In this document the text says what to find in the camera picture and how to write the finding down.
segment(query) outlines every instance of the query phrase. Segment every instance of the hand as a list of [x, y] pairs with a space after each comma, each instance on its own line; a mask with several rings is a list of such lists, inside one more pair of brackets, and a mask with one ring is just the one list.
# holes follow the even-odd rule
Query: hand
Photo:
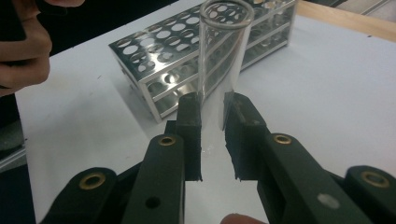
[[253, 217], [247, 217], [239, 214], [230, 214], [225, 217], [220, 224], [265, 224]]
[[[46, 0], [60, 7], [77, 7], [84, 0]], [[26, 33], [26, 39], [0, 42], [0, 96], [47, 80], [50, 73], [50, 36], [37, 20], [35, 0], [13, 0]]]

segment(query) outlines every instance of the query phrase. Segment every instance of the test tube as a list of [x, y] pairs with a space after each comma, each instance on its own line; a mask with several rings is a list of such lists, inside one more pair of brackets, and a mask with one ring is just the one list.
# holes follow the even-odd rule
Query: test tube
[[203, 127], [217, 117], [224, 129], [253, 20], [253, 8], [241, 0], [201, 5], [198, 94]]

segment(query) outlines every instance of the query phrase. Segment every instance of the silver metal rack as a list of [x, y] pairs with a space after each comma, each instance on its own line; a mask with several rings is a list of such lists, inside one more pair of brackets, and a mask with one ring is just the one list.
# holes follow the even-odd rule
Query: silver metal rack
[[[297, 3], [296, 0], [246, 2], [252, 5], [255, 19], [242, 69], [288, 45]], [[190, 8], [109, 45], [132, 89], [146, 102], [157, 122], [177, 110], [180, 96], [196, 91], [199, 9], [200, 5]], [[222, 20], [231, 18], [234, 13], [231, 7], [221, 8], [215, 16]], [[230, 42], [227, 37], [219, 36]], [[214, 64], [213, 77], [221, 77], [217, 71], [221, 71], [221, 65], [227, 61], [227, 57], [222, 58]]]

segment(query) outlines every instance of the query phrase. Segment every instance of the white table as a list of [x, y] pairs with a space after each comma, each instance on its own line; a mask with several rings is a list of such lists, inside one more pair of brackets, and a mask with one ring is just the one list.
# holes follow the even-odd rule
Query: white table
[[[165, 122], [154, 121], [107, 45], [201, 2], [180, 0], [60, 53], [45, 83], [17, 93], [37, 221], [74, 175], [91, 167], [119, 174], [163, 133]], [[297, 16], [290, 45], [243, 71], [238, 91], [272, 132], [299, 139], [323, 168], [344, 175], [367, 164], [396, 176], [395, 59], [395, 43]], [[221, 133], [203, 137], [204, 182], [187, 183], [186, 223], [230, 213], [267, 221], [256, 183], [234, 180]]]

